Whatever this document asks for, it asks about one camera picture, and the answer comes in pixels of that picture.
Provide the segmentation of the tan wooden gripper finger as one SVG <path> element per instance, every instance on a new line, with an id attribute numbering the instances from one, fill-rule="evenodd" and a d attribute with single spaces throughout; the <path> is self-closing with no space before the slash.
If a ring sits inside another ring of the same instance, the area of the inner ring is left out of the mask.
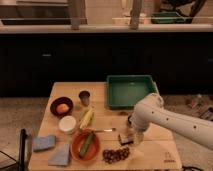
<path id="1" fill-rule="evenodd" d="M 144 133 L 143 132 L 135 132 L 133 139 L 134 139 L 134 145 L 135 146 L 139 145 L 144 139 Z"/>

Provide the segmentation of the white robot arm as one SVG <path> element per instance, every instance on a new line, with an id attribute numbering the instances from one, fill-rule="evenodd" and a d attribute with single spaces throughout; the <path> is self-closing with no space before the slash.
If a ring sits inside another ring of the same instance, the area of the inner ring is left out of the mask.
<path id="1" fill-rule="evenodd" d="M 213 150 L 213 122 L 166 110 L 158 93 L 135 104 L 130 122 L 135 132 L 145 132 L 154 123 Z"/>

